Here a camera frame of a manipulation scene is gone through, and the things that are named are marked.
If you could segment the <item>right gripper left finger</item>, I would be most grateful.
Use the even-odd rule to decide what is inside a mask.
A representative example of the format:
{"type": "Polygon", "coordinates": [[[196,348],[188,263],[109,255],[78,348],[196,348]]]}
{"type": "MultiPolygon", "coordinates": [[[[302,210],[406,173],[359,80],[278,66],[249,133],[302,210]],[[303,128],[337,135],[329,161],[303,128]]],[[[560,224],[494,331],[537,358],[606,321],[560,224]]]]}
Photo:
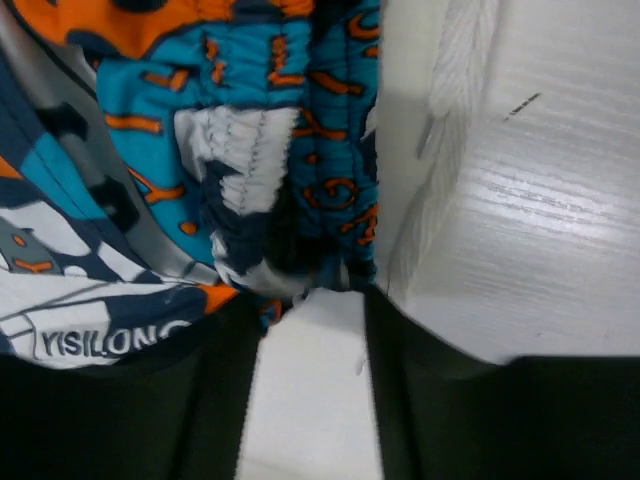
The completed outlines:
{"type": "Polygon", "coordinates": [[[110,366],[1,360],[5,479],[231,479],[260,322],[236,297],[110,366]]]}

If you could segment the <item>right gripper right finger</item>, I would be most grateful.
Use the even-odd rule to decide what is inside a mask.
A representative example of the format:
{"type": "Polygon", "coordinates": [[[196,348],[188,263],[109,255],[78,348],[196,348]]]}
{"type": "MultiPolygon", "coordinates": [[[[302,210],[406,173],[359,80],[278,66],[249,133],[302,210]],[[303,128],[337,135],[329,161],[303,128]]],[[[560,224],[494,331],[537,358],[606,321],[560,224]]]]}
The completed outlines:
{"type": "Polygon", "coordinates": [[[477,359],[364,293],[387,479],[635,479],[634,356],[477,359]]]}

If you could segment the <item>colourful patterned shorts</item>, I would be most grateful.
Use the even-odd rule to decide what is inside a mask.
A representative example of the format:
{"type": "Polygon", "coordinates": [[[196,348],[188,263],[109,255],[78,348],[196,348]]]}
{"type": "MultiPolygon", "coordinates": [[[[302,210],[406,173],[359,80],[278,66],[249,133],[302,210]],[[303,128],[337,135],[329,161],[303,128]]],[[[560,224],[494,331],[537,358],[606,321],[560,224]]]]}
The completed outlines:
{"type": "Polygon", "coordinates": [[[481,106],[497,1],[5,1],[1,352],[109,365],[243,295],[404,301],[481,106]]]}

